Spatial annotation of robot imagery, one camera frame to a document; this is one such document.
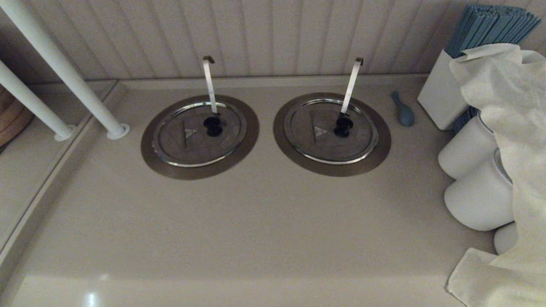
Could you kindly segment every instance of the white cloth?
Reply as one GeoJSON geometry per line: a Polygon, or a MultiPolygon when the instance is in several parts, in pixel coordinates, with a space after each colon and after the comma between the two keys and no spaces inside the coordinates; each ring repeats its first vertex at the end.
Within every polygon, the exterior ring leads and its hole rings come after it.
{"type": "Polygon", "coordinates": [[[546,306],[546,58],[512,44],[464,51],[450,68],[495,133],[514,182],[519,240],[495,256],[469,249],[447,290],[469,307],[546,306]]]}

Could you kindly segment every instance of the triangle logo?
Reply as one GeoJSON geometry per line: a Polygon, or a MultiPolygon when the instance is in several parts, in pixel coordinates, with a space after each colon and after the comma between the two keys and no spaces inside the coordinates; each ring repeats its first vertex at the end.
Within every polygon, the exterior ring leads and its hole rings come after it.
{"type": "Polygon", "coordinates": [[[184,129],[184,135],[186,136],[186,139],[194,135],[196,132],[197,130],[195,129],[184,129]]]}
{"type": "Polygon", "coordinates": [[[321,135],[323,135],[326,132],[328,132],[328,131],[324,130],[324,129],[320,128],[320,127],[317,127],[317,126],[314,127],[314,137],[316,137],[316,138],[320,137],[321,135]]]}

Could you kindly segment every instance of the white canister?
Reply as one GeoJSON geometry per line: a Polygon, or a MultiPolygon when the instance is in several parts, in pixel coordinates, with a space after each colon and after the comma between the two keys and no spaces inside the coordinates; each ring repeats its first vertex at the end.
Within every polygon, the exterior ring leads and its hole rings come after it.
{"type": "Polygon", "coordinates": [[[444,200],[459,222],[478,231],[513,222],[512,181],[502,166],[498,148],[475,170],[452,183],[444,200]]]}
{"type": "Polygon", "coordinates": [[[497,255],[501,255],[512,249],[518,242],[518,230],[515,227],[515,223],[510,223],[497,229],[493,242],[495,243],[497,255]]]}
{"type": "Polygon", "coordinates": [[[446,174],[458,179],[487,160],[495,148],[493,131],[483,123],[479,111],[440,151],[438,162],[446,174]]]}

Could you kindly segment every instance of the white pole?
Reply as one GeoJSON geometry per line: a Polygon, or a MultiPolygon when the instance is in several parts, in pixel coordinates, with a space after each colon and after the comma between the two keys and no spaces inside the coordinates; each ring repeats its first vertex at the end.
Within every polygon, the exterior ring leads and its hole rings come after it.
{"type": "Polygon", "coordinates": [[[0,0],[0,7],[55,73],[108,130],[108,138],[119,139],[129,132],[129,126],[120,124],[114,118],[20,0],[0,0]]]}
{"type": "Polygon", "coordinates": [[[351,72],[351,78],[349,79],[349,85],[347,86],[347,92],[345,93],[345,99],[343,100],[343,106],[341,107],[341,112],[345,114],[347,108],[349,108],[349,101],[351,100],[351,95],[353,94],[354,83],[357,81],[358,70],[362,66],[364,59],[357,57],[353,65],[353,71],[351,72]]]}
{"type": "Polygon", "coordinates": [[[210,106],[214,114],[218,114],[216,107],[216,97],[214,96],[214,88],[212,87],[212,77],[210,75],[209,63],[214,64],[214,59],[211,56],[203,58],[203,70],[205,71],[206,87],[209,89],[210,106]]]}
{"type": "Polygon", "coordinates": [[[70,138],[74,126],[65,124],[2,61],[0,61],[0,84],[51,128],[56,133],[56,140],[64,141],[70,138]]]}

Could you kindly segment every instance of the beadboard wall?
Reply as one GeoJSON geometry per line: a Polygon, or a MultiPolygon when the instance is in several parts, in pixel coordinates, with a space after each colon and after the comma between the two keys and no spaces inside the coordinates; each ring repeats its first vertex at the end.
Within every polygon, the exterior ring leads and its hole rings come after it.
{"type": "MultiPolygon", "coordinates": [[[[466,3],[546,0],[24,0],[87,80],[429,72],[466,3]]],[[[23,81],[59,81],[0,12],[0,58],[23,81]]],[[[545,52],[546,22],[523,48],[545,52]]]]}

